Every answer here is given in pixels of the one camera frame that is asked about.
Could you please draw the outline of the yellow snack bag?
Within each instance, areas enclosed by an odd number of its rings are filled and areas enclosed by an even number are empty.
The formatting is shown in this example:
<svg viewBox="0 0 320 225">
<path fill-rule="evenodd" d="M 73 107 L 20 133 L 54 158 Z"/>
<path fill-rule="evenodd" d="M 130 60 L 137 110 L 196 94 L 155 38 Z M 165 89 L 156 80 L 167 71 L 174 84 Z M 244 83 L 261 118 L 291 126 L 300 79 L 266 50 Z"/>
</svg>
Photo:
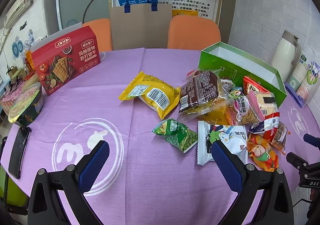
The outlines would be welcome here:
<svg viewBox="0 0 320 225">
<path fill-rule="evenodd" d="M 179 103 L 181 88 L 140 72 L 118 97 L 121 101 L 140 98 L 164 119 Z"/>
</svg>

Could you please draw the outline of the red cracker box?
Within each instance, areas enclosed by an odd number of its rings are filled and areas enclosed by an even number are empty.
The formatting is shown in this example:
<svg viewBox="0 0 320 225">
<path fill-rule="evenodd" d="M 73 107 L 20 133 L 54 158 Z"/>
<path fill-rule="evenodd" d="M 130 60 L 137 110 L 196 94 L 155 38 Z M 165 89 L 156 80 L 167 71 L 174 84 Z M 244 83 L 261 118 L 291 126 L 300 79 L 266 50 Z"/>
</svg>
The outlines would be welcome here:
<svg viewBox="0 0 320 225">
<path fill-rule="evenodd" d="M 31 53 L 47 95 L 100 64 L 97 38 L 89 26 L 66 33 Z"/>
</svg>

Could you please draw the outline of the brown clear small packet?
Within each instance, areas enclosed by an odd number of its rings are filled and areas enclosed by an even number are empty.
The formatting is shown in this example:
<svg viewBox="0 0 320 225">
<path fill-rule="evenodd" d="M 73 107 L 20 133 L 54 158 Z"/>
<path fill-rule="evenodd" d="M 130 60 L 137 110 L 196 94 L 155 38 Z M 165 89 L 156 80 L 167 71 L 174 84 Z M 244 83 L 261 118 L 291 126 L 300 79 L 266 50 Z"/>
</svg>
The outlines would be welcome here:
<svg viewBox="0 0 320 225">
<path fill-rule="evenodd" d="M 289 135 L 290 132 L 288 131 L 287 126 L 279 122 L 276 134 L 271 142 L 271 145 L 279 150 L 282 154 L 285 155 L 285 144 L 286 144 L 286 137 Z"/>
</svg>

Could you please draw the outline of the red snack packet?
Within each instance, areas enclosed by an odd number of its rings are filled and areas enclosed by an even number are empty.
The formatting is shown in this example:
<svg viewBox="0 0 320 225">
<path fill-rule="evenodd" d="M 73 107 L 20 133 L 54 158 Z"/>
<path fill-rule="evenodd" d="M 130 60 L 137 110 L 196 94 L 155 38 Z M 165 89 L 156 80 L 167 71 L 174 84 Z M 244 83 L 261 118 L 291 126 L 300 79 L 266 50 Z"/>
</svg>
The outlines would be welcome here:
<svg viewBox="0 0 320 225">
<path fill-rule="evenodd" d="M 250 91 L 262 91 L 269 92 L 266 88 L 261 86 L 259 83 L 251 79 L 249 76 L 243 77 L 244 94 L 248 94 Z"/>
</svg>

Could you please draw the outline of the small red candy packet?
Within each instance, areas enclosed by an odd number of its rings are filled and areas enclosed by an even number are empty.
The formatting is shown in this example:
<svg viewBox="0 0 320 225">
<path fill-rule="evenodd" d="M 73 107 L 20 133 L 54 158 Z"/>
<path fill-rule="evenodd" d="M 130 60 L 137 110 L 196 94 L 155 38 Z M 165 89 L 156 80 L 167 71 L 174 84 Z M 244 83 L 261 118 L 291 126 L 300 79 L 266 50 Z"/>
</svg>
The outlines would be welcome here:
<svg viewBox="0 0 320 225">
<path fill-rule="evenodd" d="M 193 78 L 193 77 L 195 77 L 196 75 L 199 75 L 201 72 L 202 72 L 202 71 L 199 70 L 199 69 L 194 69 L 194 70 L 192 70 L 192 71 L 190 71 L 190 72 L 187 73 L 186 78 Z"/>
</svg>

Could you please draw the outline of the brown clear snack bag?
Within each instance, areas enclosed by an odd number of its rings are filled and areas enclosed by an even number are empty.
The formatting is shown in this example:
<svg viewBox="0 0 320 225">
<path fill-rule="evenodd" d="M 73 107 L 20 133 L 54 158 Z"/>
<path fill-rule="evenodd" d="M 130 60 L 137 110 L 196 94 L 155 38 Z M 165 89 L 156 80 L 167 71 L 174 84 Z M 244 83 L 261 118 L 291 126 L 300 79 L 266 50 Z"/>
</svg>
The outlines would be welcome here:
<svg viewBox="0 0 320 225">
<path fill-rule="evenodd" d="M 200 113 L 224 94 L 219 77 L 212 71 L 201 71 L 181 87 L 179 113 Z"/>
</svg>

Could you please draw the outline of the orange vegetable snack packet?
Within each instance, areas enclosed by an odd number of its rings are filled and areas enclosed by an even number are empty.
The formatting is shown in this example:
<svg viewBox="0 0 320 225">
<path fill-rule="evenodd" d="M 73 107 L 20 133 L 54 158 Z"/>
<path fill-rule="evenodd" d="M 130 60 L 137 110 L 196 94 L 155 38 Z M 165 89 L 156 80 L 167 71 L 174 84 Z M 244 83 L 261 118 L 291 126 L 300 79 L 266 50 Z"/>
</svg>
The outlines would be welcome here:
<svg viewBox="0 0 320 225">
<path fill-rule="evenodd" d="M 278 155 L 267 140 L 250 133 L 247 140 L 248 155 L 264 171 L 274 172 L 279 167 Z"/>
</svg>

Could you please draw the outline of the orange chair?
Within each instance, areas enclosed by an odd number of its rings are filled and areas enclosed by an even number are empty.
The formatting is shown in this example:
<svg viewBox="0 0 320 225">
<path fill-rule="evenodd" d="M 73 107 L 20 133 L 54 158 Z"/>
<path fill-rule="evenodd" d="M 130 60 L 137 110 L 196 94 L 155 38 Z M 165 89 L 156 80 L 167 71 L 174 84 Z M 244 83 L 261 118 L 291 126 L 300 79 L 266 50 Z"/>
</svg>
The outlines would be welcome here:
<svg viewBox="0 0 320 225">
<path fill-rule="evenodd" d="M 82 24 L 89 26 L 95 33 L 100 52 L 112 51 L 111 21 L 108 18 L 92 20 Z"/>
<path fill-rule="evenodd" d="M 218 25 L 206 18 L 178 15 L 168 30 L 168 49 L 202 50 L 221 41 Z"/>
</svg>

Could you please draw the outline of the left orange chair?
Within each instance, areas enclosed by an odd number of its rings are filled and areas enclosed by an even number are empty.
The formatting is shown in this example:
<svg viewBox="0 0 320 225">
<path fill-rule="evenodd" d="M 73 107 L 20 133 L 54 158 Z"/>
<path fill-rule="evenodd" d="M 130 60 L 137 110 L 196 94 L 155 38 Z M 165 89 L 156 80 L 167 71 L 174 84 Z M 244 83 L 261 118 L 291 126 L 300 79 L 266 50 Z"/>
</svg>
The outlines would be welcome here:
<svg viewBox="0 0 320 225">
<path fill-rule="evenodd" d="M 111 21 L 108 18 L 92 20 L 82 24 L 89 26 L 95 33 L 100 52 L 112 51 Z"/>
</svg>

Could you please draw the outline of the brown cardboard sheet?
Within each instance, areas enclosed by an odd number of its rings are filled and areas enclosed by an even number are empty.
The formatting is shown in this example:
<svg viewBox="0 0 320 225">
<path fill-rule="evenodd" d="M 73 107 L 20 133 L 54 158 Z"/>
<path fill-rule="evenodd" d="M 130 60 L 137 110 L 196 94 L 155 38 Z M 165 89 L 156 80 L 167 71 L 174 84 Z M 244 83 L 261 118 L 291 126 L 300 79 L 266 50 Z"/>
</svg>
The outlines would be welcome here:
<svg viewBox="0 0 320 225">
<path fill-rule="evenodd" d="M 111 9 L 111 37 L 114 50 L 166 48 L 172 20 L 170 4 L 135 4 Z"/>
</svg>

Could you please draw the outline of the white thermos jug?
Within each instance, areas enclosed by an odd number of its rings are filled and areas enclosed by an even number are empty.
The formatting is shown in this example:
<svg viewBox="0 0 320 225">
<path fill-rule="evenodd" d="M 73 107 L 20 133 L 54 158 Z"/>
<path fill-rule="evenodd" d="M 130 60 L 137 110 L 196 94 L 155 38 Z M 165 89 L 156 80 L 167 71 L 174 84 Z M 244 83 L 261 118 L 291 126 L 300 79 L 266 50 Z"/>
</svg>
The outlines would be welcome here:
<svg viewBox="0 0 320 225">
<path fill-rule="evenodd" d="M 273 55 L 271 65 L 279 72 L 285 83 L 301 56 L 298 37 L 285 30 Z"/>
</svg>

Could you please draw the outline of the white illustrated snack packet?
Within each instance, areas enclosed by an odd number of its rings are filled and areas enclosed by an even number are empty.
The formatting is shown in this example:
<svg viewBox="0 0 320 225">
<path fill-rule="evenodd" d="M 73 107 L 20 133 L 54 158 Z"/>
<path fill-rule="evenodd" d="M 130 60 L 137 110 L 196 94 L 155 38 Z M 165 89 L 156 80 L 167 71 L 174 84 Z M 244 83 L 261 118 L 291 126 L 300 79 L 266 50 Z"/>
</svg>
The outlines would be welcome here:
<svg viewBox="0 0 320 225">
<path fill-rule="evenodd" d="M 197 164 L 213 162 L 212 144 L 220 140 L 244 164 L 248 163 L 247 132 L 242 125 L 211 125 L 204 120 L 197 123 Z"/>
</svg>

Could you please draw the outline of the purple tablecloth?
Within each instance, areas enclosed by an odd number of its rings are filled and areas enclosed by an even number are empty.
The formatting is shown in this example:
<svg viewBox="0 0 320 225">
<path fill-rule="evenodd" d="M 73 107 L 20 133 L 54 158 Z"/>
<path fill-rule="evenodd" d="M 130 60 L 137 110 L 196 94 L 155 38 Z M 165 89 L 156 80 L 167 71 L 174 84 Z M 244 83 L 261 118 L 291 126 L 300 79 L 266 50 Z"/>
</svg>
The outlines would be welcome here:
<svg viewBox="0 0 320 225">
<path fill-rule="evenodd" d="M 39 169 L 77 163 L 90 152 L 88 140 L 102 137 L 110 156 L 86 198 L 104 224 L 217 224 L 236 194 L 216 164 L 198 165 L 196 148 L 182 153 L 155 135 L 161 120 L 139 98 L 119 100 L 139 72 L 183 85 L 199 58 L 192 50 L 105 53 L 99 65 L 44 95 L 16 184 L 30 194 Z"/>
</svg>

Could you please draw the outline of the black smartphone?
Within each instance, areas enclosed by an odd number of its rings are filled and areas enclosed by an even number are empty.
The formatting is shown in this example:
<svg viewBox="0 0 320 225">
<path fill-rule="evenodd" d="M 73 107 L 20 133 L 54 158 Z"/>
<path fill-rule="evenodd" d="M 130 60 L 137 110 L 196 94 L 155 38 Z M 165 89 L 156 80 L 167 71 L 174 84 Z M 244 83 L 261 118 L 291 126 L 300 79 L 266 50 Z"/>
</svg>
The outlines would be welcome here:
<svg viewBox="0 0 320 225">
<path fill-rule="evenodd" d="M 12 147 L 9 167 L 9 173 L 16 179 L 21 177 L 21 167 L 24 157 L 25 147 L 27 146 L 28 138 L 31 134 L 31 128 L 20 127 L 16 135 L 14 145 Z"/>
</svg>

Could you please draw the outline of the orange clear snack bag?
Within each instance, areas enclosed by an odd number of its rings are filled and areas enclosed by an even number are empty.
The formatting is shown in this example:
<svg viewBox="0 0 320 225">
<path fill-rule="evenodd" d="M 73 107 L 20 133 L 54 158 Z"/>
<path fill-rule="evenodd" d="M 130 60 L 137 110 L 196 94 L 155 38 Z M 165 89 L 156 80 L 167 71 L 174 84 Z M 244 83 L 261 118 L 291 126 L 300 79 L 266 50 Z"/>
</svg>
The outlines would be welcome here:
<svg viewBox="0 0 320 225">
<path fill-rule="evenodd" d="M 191 107 L 180 113 L 183 120 L 190 121 L 198 118 L 209 124 L 228 125 L 229 121 L 226 117 L 228 107 L 234 102 L 233 98 L 225 99 L 217 97 L 206 103 Z"/>
</svg>

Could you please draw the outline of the pink cracker packet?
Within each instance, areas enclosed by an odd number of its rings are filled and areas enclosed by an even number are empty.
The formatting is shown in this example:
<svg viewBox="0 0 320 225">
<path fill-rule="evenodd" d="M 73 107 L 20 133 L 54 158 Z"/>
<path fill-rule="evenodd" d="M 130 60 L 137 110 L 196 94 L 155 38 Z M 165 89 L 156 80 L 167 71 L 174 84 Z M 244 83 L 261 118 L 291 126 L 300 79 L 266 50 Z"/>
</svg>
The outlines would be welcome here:
<svg viewBox="0 0 320 225">
<path fill-rule="evenodd" d="M 262 122 L 265 117 L 277 113 L 276 98 L 272 92 L 250 91 L 234 99 L 229 107 L 232 125 L 249 125 Z"/>
</svg>

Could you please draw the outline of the green open box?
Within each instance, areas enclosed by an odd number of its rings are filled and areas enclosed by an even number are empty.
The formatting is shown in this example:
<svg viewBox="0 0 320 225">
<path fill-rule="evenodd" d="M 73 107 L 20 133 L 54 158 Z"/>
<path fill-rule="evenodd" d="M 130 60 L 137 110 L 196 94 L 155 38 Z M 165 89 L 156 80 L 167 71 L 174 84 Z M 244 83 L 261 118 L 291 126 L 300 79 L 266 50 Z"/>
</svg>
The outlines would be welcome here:
<svg viewBox="0 0 320 225">
<path fill-rule="evenodd" d="M 243 85 L 244 76 L 249 76 L 262 87 L 272 92 L 278 106 L 287 94 L 279 72 L 253 55 L 234 46 L 218 42 L 201 51 L 199 69 L 217 70 L 219 77 L 228 77 L 236 86 Z"/>
</svg>

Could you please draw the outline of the white air conditioner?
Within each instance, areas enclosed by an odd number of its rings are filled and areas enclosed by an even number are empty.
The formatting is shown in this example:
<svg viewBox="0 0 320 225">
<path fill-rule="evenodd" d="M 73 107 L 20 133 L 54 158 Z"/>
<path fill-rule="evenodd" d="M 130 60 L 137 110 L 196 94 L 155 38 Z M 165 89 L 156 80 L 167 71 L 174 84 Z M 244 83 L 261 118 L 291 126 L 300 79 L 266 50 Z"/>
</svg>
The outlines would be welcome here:
<svg viewBox="0 0 320 225">
<path fill-rule="evenodd" d="M 33 0 L 16 0 L 4 17 L 4 28 L 12 28 L 31 5 L 33 5 Z"/>
</svg>

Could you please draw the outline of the red white small packet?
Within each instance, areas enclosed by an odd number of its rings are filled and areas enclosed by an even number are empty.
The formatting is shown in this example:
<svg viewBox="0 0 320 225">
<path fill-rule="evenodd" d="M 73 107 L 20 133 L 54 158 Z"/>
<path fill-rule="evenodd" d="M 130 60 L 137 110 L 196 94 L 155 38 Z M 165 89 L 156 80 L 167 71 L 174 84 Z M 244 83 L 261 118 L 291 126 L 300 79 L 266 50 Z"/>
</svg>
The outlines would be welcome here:
<svg viewBox="0 0 320 225">
<path fill-rule="evenodd" d="M 274 112 L 265 116 L 264 121 L 253 124 L 249 132 L 261 136 L 268 142 L 274 139 L 279 126 L 280 112 Z"/>
</svg>

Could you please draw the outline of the green pea snack packet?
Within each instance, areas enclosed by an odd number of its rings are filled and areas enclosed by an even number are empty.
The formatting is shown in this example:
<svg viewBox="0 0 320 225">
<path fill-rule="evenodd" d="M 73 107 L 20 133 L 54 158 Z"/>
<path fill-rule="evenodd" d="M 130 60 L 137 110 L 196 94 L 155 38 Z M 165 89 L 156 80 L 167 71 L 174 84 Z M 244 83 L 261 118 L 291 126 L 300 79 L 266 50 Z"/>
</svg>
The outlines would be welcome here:
<svg viewBox="0 0 320 225">
<path fill-rule="evenodd" d="M 168 143 L 186 153 L 198 141 L 197 133 L 190 130 L 185 124 L 169 118 L 160 122 L 152 132 L 162 136 Z"/>
</svg>

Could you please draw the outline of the right orange chair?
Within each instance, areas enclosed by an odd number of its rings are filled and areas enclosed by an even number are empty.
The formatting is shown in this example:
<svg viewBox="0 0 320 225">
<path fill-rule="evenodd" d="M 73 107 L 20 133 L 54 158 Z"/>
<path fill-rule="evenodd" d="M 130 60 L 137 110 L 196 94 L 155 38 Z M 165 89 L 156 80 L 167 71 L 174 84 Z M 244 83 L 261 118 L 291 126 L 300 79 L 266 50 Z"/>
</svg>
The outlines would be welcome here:
<svg viewBox="0 0 320 225">
<path fill-rule="evenodd" d="M 178 15 L 168 30 L 168 49 L 202 50 L 221 41 L 218 25 L 206 18 Z"/>
</svg>

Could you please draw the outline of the paper cups pack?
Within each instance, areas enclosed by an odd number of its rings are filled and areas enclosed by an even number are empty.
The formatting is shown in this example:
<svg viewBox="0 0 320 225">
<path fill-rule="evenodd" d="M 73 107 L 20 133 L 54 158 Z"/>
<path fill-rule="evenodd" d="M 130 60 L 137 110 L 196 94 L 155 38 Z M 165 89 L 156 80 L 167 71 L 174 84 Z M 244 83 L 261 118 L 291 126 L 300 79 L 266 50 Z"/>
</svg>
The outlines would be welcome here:
<svg viewBox="0 0 320 225">
<path fill-rule="evenodd" d="M 298 106 L 304 108 L 319 87 L 319 64 L 302 53 L 284 85 Z"/>
</svg>

